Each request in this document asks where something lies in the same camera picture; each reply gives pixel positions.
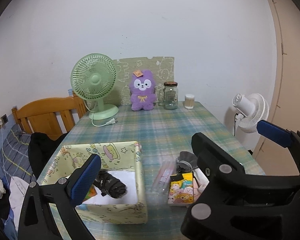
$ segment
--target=glass jar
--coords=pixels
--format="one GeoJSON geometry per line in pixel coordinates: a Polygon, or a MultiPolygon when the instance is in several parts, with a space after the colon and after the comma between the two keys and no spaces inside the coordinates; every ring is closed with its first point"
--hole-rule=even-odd
{"type": "Polygon", "coordinates": [[[159,98],[161,97],[161,91],[163,91],[163,100],[159,99],[159,102],[163,103],[163,108],[166,110],[174,110],[178,108],[178,83],[177,82],[165,82],[164,88],[159,90],[159,98]]]}

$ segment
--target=plaid pillowcase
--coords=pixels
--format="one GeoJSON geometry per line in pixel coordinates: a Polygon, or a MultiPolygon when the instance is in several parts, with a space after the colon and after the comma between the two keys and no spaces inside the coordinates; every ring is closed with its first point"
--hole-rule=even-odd
{"type": "Polygon", "coordinates": [[[9,183],[12,176],[19,177],[28,183],[35,181],[28,159],[30,137],[30,134],[22,132],[20,126],[15,124],[3,141],[3,149],[0,150],[0,165],[9,183]]]}

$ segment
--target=blue gripper pad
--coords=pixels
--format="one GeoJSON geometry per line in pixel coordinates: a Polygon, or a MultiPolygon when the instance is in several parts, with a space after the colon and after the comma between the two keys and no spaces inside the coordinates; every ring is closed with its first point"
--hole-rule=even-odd
{"type": "Polygon", "coordinates": [[[270,122],[265,120],[259,121],[257,130],[259,134],[279,144],[283,148],[287,148],[292,144],[290,132],[270,122]]]}
{"type": "Polygon", "coordinates": [[[81,176],[79,177],[79,179],[76,181],[76,183],[74,184],[74,186],[71,189],[70,204],[73,207],[82,204],[91,185],[93,184],[93,181],[96,179],[96,177],[100,171],[100,168],[101,168],[100,156],[96,155],[96,154],[92,154],[91,156],[93,156],[92,161],[89,163],[87,168],[83,171],[83,173],[81,174],[81,176]]]}

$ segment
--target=plush toy bow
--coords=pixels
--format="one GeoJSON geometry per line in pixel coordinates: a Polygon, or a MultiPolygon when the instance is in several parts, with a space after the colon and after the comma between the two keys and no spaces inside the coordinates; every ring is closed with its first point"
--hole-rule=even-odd
{"type": "Polygon", "coordinates": [[[138,96],[138,98],[140,99],[140,102],[145,102],[145,99],[147,99],[148,96],[138,96]]]}

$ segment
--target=white fan head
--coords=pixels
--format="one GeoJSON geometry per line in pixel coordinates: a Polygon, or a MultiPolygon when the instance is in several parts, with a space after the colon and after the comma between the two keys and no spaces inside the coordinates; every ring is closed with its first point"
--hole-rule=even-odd
{"type": "Polygon", "coordinates": [[[260,94],[253,93],[247,97],[243,94],[237,94],[233,98],[232,104],[245,116],[239,122],[239,127],[246,133],[256,132],[258,122],[268,118],[269,106],[260,94]]]}

